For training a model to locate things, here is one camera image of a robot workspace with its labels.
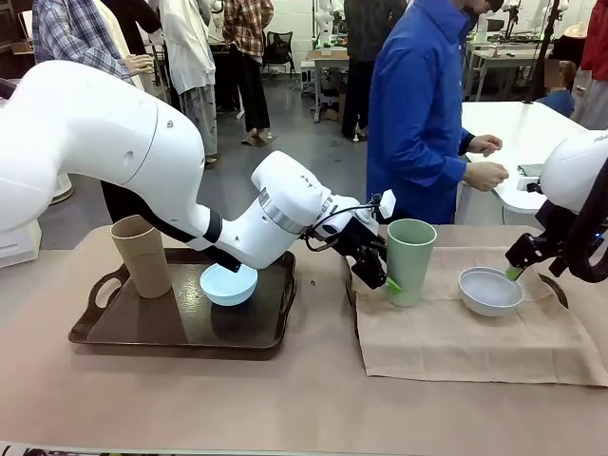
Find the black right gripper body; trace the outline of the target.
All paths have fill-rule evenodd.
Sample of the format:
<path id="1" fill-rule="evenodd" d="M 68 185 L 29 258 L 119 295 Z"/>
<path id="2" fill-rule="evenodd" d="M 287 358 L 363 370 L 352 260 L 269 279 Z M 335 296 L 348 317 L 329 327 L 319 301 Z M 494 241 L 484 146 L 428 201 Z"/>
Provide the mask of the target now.
<path id="1" fill-rule="evenodd" d="M 546 233 L 532 236 L 522 234 L 507 250 L 505 258 L 510 266 L 531 266 L 551 257 L 558 257 L 562 242 L 549 237 Z"/>

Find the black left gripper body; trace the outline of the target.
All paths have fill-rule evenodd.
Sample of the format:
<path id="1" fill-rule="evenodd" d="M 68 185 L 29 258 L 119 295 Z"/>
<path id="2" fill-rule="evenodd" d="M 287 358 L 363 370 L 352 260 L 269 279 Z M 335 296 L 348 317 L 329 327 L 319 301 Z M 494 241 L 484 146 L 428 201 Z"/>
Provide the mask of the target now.
<path id="1" fill-rule="evenodd" d="M 386 241 L 371 211 L 344 211 L 327 219 L 327 243 L 343 257 L 361 259 L 364 254 L 386 258 Z"/>

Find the person right hand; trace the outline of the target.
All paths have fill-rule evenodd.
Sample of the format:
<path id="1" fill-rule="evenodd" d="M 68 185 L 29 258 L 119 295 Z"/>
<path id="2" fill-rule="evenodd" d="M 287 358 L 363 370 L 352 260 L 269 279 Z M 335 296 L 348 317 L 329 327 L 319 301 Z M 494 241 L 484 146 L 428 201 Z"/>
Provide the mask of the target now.
<path id="1" fill-rule="evenodd" d="M 508 171 L 501 164 L 474 162 L 466 166 L 464 182 L 477 190 L 488 192 L 508 178 Z"/>

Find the person left hand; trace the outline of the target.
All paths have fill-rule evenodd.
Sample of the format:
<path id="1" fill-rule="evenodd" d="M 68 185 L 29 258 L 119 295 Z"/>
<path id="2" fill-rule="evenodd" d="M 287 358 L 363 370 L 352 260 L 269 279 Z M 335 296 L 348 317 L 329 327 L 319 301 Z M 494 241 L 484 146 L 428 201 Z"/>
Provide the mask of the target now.
<path id="1" fill-rule="evenodd" d="M 469 142 L 467 151 L 474 154 L 482 154 L 485 157 L 501 150 L 503 141 L 493 135 L 479 135 L 472 138 Z"/>

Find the plaid shirt bystander hand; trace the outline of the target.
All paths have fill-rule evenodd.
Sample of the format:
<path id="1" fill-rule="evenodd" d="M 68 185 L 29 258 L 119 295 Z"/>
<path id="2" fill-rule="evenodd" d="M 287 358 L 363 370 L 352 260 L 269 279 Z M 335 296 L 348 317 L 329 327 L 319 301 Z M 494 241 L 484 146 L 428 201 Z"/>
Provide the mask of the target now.
<path id="1" fill-rule="evenodd" d="M 154 60 L 148 54 L 128 54 L 123 58 L 123 61 L 131 77 L 154 71 Z"/>

